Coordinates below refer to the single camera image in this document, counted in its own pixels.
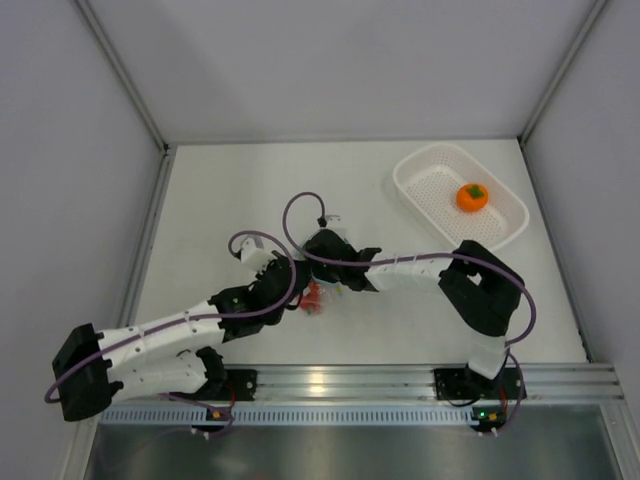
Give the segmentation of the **clear zip top bag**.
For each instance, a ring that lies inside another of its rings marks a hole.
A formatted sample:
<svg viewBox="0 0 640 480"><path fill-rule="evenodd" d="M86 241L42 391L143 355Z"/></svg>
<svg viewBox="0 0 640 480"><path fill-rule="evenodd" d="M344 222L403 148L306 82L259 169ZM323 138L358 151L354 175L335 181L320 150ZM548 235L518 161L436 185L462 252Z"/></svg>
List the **clear zip top bag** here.
<svg viewBox="0 0 640 480"><path fill-rule="evenodd" d="M294 306L307 315L320 315L330 303L343 295L344 287L340 283L312 278Z"/></svg>

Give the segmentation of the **orange fake persimmon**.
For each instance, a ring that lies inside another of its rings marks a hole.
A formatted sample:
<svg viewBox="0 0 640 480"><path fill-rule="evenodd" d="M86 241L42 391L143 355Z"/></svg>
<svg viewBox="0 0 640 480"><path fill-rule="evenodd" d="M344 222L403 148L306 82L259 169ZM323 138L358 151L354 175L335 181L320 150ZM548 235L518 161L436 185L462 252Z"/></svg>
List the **orange fake persimmon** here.
<svg viewBox="0 0 640 480"><path fill-rule="evenodd" d="M478 212L489 203L489 192L481 184L466 184L458 190L455 203L461 211L467 213Z"/></svg>

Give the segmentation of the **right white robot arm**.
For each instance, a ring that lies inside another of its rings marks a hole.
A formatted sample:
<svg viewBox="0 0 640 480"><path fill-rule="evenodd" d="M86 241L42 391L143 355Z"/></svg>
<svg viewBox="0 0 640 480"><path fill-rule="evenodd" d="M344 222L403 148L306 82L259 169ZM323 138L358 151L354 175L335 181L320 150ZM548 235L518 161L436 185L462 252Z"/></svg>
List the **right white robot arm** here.
<svg viewBox="0 0 640 480"><path fill-rule="evenodd" d="M523 295L523 279L480 243L465 240L451 254L390 256L380 248L355 249L328 228L302 247L313 276L353 291L440 293L473 331L468 388L491 396L503 384L506 333Z"/></svg>

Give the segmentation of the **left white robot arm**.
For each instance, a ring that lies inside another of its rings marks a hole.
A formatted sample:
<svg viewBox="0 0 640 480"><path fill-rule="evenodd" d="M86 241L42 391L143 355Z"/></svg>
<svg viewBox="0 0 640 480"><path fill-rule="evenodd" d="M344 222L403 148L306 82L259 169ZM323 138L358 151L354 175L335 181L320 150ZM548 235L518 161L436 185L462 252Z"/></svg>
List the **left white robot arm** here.
<svg viewBox="0 0 640 480"><path fill-rule="evenodd" d="M55 382L45 400L60 405L65 421L78 422L131 398L215 399L227 382L217 347L277 325L310 279L306 262L276 256L250 284L178 314L121 329L78 326L52 361Z"/></svg>

